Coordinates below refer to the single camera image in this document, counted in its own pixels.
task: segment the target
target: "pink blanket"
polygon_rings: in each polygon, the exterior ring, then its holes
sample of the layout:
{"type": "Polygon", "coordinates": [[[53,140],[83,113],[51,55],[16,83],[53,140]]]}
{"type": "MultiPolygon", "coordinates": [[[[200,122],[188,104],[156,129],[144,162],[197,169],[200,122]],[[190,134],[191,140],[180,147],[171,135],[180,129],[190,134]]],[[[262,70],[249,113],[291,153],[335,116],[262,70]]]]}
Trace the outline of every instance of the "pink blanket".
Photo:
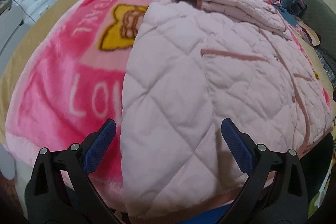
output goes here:
{"type": "Polygon", "coordinates": [[[152,0],[80,0],[26,64],[6,120],[9,151],[33,166],[38,151],[67,149],[107,118],[117,135],[90,178],[108,206],[124,210],[121,93],[129,53],[152,0]]]}

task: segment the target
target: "bed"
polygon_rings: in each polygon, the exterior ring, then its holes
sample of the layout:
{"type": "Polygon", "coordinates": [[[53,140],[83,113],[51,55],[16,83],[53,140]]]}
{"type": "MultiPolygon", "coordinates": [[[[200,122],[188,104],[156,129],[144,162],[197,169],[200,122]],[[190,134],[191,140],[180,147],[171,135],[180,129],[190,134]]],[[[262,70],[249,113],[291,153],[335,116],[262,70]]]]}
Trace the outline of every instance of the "bed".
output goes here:
{"type": "MultiPolygon", "coordinates": [[[[6,145],[5,120],[11,101],[11,96],[25,64],[37,46],[46,38],[47,34],[57,22],[57,20],[77,1],[78,0],[59,0],[53,7],[51,7],[24,36],[21,43],[14,51],[10,61],[8,62],[6,69],[0,78],[0,142],[4,145],[6,145]]],[[[311,59],[313,66],[315,67],[315,70],[320,77],[320,81],[323,87],[327,91],[329,97],[332,98],[332,84],[329,81],[317,54],[315,53],[315,50],[300,37],[298,37],[298,40],[311,59]]],[[[336,102],[333,100],[331,101],[332,116],[335,117],[336,102]]],[[[20,189],[24,190],[24,184],[28,182],[31,169],[27,168],[27,166],[23,166],[22,169],[24,169],[26,176],[22,181],[23,186],[20,189]]]]}

